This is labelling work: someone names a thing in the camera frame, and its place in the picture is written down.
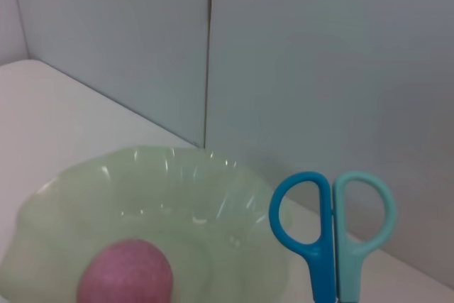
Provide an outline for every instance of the pink ball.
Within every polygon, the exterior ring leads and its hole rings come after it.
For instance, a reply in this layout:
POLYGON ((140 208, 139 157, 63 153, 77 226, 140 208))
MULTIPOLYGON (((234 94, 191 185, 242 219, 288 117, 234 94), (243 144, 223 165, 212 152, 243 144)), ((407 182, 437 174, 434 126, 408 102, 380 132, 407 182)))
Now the pink ball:
POLYGON ((170 303, 172 269, 164 254, 147 241, 115 243, 85 270, 77 303, 170 303))

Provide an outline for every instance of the green glass bowl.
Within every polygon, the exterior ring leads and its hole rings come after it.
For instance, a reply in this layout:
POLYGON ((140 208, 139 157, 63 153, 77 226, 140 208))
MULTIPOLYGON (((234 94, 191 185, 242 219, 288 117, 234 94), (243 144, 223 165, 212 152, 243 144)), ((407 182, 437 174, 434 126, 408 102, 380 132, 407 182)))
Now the green glass bowl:
POLYGON ((169 260, 173 303, 276 302, 288 265, 268 222, 271 195, 253 172, 204 150, 137 147, 89 160, 21 207, 0 294, 74 303, 97 253, 140 238, 169 260))

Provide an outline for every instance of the blue scissor handle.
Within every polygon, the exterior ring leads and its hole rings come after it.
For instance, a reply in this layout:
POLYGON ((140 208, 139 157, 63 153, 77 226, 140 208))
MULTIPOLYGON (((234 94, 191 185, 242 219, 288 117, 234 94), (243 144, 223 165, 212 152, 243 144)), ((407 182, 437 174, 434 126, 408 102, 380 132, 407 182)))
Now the blue scissor handle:
POLYGON ((312 293, 316 303, 336 302, 336 283, 334 277, 333 227, 331 211, 331 187, 328 180, 317 172, 302 172, 284 180, 271 198, 270 225, 277 240, 289 250, 303 257, 309 266, 312 293), (294 240, 282 228, 279 220, 279 207, 284 195, 294 185, 301 182, 314 182, 320 194, 320 238, 312 244, 294 240))
POLYGON ((362 262, 392 235, 397 209, 391 191, 380 179, 365 172, 347 172, 333 185, 334 236, 336 237, 337 289, 340 302, 359 302, 362 262), (360 181, 372 186, 382 198, 385 210, 383 227, 370 241, 356 243, 347 236, 345 222, 345 191, 347 184, 360 181))

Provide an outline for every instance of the scissors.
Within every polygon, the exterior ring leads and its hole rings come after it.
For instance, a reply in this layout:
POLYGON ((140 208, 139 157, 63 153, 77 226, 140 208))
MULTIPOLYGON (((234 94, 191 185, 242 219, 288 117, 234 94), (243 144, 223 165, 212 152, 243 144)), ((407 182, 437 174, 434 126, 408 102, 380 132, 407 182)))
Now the scissors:
POLYGON ((347 172, 338 177, 333 184, 333 206, 334 208, 331 209, 331 186, 322 174, 297 173, 284 180, 272 196, 269 211, 271 229, 283 246, 306 260, 315 303, 335 303, 336 297, 339 298, 340 303, 358 303, 362 262, 369 253, 391 237, 397 220, 396 204, 387 185, 380 179, 365 172, 347 172), (294 240, 284 231, 279 220, 279 207, 284 195, 296 184, 308 181, 317 185, 320 194, 321 234, 312 244, 294 240), (356 243, 347 236, 345 190, 347 183, 352 181, 364 182, 372 186, 384 203, 384 224, 374 238, 364 243, 356 243), (335 248, 332 216, 334 216, 335 248), (336 275, 334 254, 336 254, 336 275))

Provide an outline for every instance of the light blue scissor handle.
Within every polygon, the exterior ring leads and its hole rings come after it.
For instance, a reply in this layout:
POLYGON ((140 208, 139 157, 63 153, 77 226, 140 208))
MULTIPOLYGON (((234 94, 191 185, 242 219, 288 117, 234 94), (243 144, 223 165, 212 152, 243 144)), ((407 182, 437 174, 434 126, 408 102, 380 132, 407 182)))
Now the light blue scissor handle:
POLYGON ((342 303, 356 303, 360 301, 362 262, 391 237, 397 220, 396 204, 388 186, 365 172, 347 172, 338 177, 333 185, 333 203, 338 297, 342 303), (382 228, 373 239, 364 243, 356 243, 347 236, 345 191, 347 184, 352 181, 364 182, 375 188, 384 204, 382 228))
POLYGON ((309 266, 312 293, 316 303, 336 302, 336 282, 334 279, 333 227, 331 211, 331 187, 328 180, 316 172, 303 172, 284 180, 273 194, 270 202, 270 225, 272 232, 283 246, 303 257, 309 266), (320 238, 312 244, 294 240, 282 228, 279 220, 279 207, 284 195, 300 182, 314 182, 320 193, 320 238))

